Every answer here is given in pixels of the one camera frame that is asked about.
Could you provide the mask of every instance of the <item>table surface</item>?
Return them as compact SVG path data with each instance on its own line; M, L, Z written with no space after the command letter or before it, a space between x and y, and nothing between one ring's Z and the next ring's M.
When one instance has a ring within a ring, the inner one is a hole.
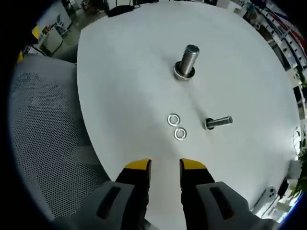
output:
M188 44L200 55L195 76L177 81L172 68ZM179 159L204 163L252 207L264 188L279 188L295 149L299 116L277 56L234 13L195 2L144 4L104 17L81 32L77 81L83 118L104 169L115 180L130 161L152 159L146 213L160 229L186 229ZM187 131L174 138L167 123ZM208 118L230 126L204 130Z

